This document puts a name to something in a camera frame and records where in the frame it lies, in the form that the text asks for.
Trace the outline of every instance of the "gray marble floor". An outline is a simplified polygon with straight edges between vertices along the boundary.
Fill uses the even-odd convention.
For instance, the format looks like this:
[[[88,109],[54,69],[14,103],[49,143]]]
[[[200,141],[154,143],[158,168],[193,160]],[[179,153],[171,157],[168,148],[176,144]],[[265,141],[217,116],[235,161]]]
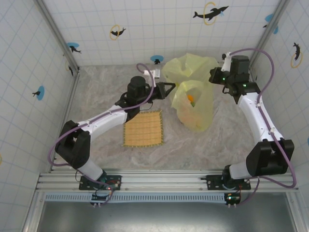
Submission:
[[[130,79],[139,74],[135,65],[82,68],[69,119],[78,122],[109,109],[126,92]],[[122,147],[123,125],[119,125],[92,143],[91,158],[102,168],[121,169],[221,169],[244,161],[254,146],[253,136],[233,98],[221,91],[222,86],[213,87],[213,123],[205,132],[187,129],[171,108],[170,99],[158,100],[151,110],[162,110],[162,146]]]

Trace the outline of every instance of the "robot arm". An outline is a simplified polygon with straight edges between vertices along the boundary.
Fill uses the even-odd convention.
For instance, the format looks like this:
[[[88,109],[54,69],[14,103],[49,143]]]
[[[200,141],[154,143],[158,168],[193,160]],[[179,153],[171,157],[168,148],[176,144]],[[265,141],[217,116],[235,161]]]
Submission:
[[[244,178],[286,173],[288,164],[270,135],[258,106],[263,110],[271,131],[275,134],[289,160],[292,157],[294,144],[291,140],[285,140],[274,126],[264,107],[262,98],[259,105],[257,104],[260,89],[255,82],[249,82],[248,57],[230,57],[229,53],[227,53],[223,54],[223,58],[225,60],[223,67],[211,70],[209,81],[214,84],[223,85],[222,92],[233,96],[235,103],[239,105],[248,120],[256,145],[247,156],[246,161],[227,165],[223,170],[222,176],[218,178],[211,177],[210,181],[215,182],[214,186],[221,186],[223,184],[227,188],[234,188],[243,183]]]
[[[156,99],[164,99],[175,86],[174,83],[156,83],[154,91],[147,103],[152,103]],[[140,112],[140,108],[137,107],[127,110],[126,108],[135,106],[146,100],[150,94],[150,89],[150,86],[143,77],[133,77],[127,86],[127,92],[122,94],[120,100],[109,110],[86,121],[78,123],[68,121],[65,123],[60,136],[80,125],[86,125],[64,137],[55,146],[55,151],[74,169],[79,170],[93,180],[100,180],[101,176],[105,173],[90,159],[91,142],[109,129],[124,124],[135,117]]]

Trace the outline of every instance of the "woven mat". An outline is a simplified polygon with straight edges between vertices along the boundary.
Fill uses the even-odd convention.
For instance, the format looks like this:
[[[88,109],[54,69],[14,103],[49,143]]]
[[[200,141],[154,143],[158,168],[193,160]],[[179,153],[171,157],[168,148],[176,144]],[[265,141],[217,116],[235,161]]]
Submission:
[[[148,147],[163,144],[161,111],[141,112],[124,124],[124,145]]]

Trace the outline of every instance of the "white tiled wall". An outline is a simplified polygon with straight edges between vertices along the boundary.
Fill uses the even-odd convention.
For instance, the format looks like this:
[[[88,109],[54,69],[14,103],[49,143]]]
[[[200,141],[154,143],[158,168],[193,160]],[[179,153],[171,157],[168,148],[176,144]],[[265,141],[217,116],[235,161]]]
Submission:
[[[0,1],[0,231],[20,231],[73,77],[32,0]],[[45,87],[41,101],[33,97]]]
[[[65,40],[80,45],[82,53],[73,52],[80,66],[151,63],[153,55],[162,55],[164,63],[186,52],[221,60],[226,51],[256,47],[268,24],[265,17],[279,0],[214,0],[215,6],[209,3],[205,14],[228,8],[210,26],[203,18],[193,18],[195,11],[203,14],[208,2],[45,0]],[[116,24],[126,30],[113,41],[110,31]]]
[[[297,68],[291,59],[299,44],[303,60]],[[295,151],[292,163],[298,186],[309,211],[309,1],[292,0],[279,23],[279,32],[272,35],[265,50],[274,59],[275,77],[263,96],[275,125],[287,139],[292,139]],[[254,71],[257,82],[264,86],[270,76],[269,61],[260,56]]]

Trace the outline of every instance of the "dolphin sticker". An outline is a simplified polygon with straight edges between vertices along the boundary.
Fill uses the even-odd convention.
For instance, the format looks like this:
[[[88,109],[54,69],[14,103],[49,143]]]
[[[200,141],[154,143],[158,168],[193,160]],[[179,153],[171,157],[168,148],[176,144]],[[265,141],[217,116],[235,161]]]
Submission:
[[[221,15],[223,13],[223,11],[225,11],[229,6],[224,6],[224,7],[221,7],[219,9],[217,8],[212,8],[211,9],[211,13],[209,14],[198,14],[196,11],[194,12],[194,16],[193,18],[195,17],[199,17],[199,18],[207,18],[208,21],[210,21],[213,17],[216,17],[218,15]]]
[[[43,99],[43,97],[44,97],[44,93],[45,93],[45,88],[44,88],[44,86],[40,86],[40,87],[38,88],[38,91],[36,91],[35,93],[32,93],[32,94],[33,94],[33,96],[37,96],[37,99],[38,99],[39,101],[41,101],[41,100]]]
[[[111,31],[111,34],[113,34],[114,36],[119,36],[119,35],[122,35],[122,33],[124,33],[125,31],[125,28],[122,28],[122,30],[119,32],[118,34],[118,31]]]
[[[82,53],[81,51],[76,50],[76,48],[79,47],[78,43],[69,42],[67,45],[70,47],[72,52]]]
[[[160,64],[164,60],[164,57],[161,55],[154,55],[150,57],[150,60],[153,61],[155,64]]]
[[[299,58],[299,55],[300,55],[300,46],[299,46],[299,44],[294,43],[293,47],[296,47],[296,52],[295,52],[296,56],[294,58],[294,60],[296,61]]]

